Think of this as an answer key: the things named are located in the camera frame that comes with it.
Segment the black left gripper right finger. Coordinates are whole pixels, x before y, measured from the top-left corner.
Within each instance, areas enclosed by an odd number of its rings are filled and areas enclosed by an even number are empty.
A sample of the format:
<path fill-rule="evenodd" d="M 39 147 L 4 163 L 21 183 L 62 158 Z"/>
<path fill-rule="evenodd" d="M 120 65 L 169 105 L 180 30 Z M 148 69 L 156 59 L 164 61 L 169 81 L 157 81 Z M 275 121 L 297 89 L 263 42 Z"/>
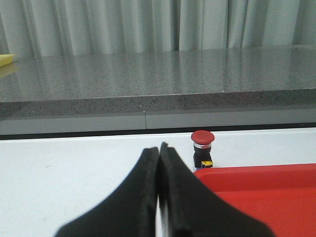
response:
<path fill-rule="evenodd" d="M 159 207 L 168 237 L 273 237 L 264 223 L 207 188 L 163 142 L 159 155 Z"/>

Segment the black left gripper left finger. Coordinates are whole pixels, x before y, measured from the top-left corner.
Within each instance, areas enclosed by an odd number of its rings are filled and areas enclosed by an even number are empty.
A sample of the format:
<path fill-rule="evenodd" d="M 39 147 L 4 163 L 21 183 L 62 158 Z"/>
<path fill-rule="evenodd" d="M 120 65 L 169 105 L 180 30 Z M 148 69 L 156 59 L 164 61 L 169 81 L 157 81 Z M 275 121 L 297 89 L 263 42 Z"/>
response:
<path fill-rule="evenodd" d="M 123 182 L 100 204 L 62 226 L 58 237 L 154 237 L 158 149 L 144 149 Z"/>

